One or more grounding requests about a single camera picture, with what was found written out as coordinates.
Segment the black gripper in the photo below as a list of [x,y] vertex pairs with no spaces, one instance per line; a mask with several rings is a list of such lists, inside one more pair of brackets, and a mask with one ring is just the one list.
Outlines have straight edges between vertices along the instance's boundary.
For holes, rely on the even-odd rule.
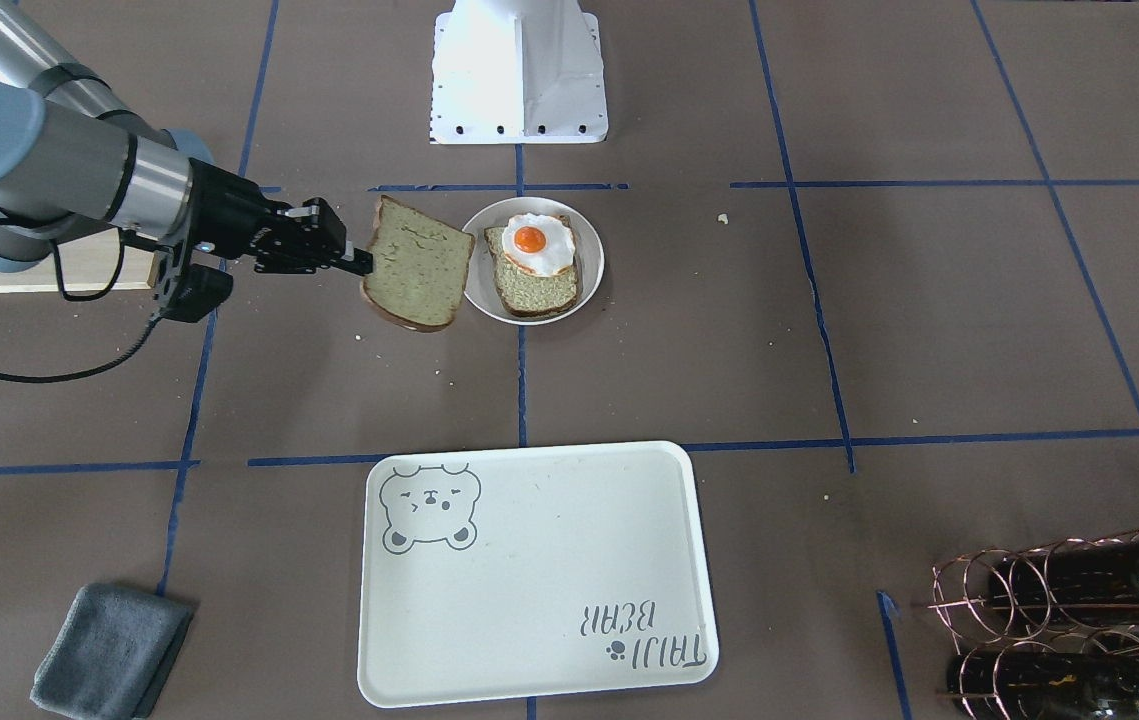
[[259,185],[190,159],[185,265],[198,252],[233,260],[248,255],[268,275],[310,275],[337,268],[371,275],[371,252],[349,254],[349,231],[330,202],[313,197],[290,205],[268,199]]

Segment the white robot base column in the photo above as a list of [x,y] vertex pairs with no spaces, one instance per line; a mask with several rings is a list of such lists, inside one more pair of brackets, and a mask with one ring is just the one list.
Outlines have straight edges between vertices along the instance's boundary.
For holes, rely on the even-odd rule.
[[600,144],[601,32],[577,1],[456,1],[433,28],[429,141]]

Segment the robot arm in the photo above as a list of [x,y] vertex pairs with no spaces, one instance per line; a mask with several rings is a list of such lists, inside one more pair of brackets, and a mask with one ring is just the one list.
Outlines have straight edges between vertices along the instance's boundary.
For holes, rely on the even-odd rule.
[[0,1],[0,260],[33,265],[110,224],[162,278],[195,252],[252,256],[262,273],[372,272],[322,199],[293,206],[218,167],[185,129],[150,126],[95,69]]

